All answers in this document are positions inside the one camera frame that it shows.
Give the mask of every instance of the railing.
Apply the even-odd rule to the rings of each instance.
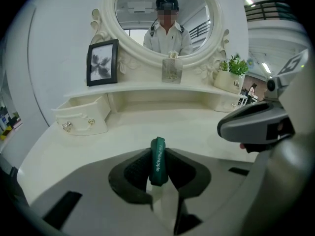
[[[245,5],[247,22],[280,19],[297,22],[290,6],[283,0],[266,0]]]
[[[194,39],[196,37],[199,37],[200,35],[203,35],[207,32],[209,32],[210,29],[210,19],[207,20],[206,22],[198,25],[197,27],[195,27],[194,29],[190,30],[190,38]]]

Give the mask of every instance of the framed photo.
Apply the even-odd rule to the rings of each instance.
[[[87,86],[117,83],[118,39],[89,46]]]

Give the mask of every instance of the person in background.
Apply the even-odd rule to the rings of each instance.
[[[255,96],[255,88],[256,88],[257,84],[252,84],[250,90],[248,91],[248,95],[247,95],[247,102],[246,105],[250,104],[252,102],[252,98]]]
[[[179,56],[192,53],[189,31],[176,22],[179,5],[177,0],[157,0],[158,24],[148,29],[143,46],[157,53],[176,51]]]

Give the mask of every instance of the glass perfume bottle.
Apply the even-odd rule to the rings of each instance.
[[[175,51],[169,52],[169,57],[162,61],[162,82],[179,84],[182,79],[183,61]]]

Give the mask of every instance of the green tube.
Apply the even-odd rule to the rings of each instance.
[[[151,141],[152,170],[149,176],[151,185],[162,186],[168,181],[165,164],[165,139],[157,137]]]

